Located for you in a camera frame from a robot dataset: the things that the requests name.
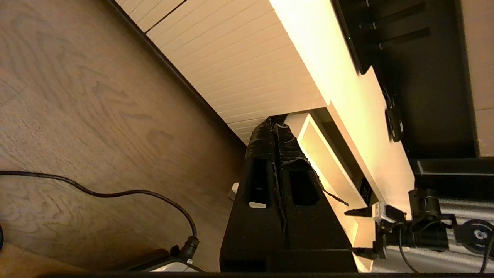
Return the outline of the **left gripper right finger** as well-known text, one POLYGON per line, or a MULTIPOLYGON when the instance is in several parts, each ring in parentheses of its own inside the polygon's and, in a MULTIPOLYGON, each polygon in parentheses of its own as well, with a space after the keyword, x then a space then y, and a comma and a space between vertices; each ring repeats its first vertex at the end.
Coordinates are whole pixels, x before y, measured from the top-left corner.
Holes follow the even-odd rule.
POLYGON ((275 125, 283 247, 273 254, 280 272, 356 272, 352 245, 316 171, 287 125, 275 125))

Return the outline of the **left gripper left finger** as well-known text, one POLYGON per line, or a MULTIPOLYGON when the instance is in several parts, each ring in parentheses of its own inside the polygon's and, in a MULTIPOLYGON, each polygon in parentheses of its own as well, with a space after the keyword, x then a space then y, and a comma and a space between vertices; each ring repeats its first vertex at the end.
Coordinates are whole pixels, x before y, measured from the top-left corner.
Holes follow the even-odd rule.
POLYGON ((220 250, 221 271, 266 271, 281 250, 285 218, 276 165, 275 117, 255 127, 220 250))

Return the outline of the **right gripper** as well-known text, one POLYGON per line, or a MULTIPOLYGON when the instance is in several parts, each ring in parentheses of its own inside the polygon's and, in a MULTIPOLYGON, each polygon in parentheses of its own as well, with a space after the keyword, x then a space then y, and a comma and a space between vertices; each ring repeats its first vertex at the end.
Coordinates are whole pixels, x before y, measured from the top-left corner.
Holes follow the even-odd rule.
MULTIPOLYGON (((374 209, 372 207, 365 207, 359 209, 352 209, 344 212, 346 216, 352 217, 374 217, 374 209)), ((388 246, 399 245, 399 234, 402 232, 404 222, 388 223, 378 222, 375 223, 375 239, 372 242, 372 248, 357 247, 353 248, 353 253, 362 258, 373 259, 386 259, 388 246)))

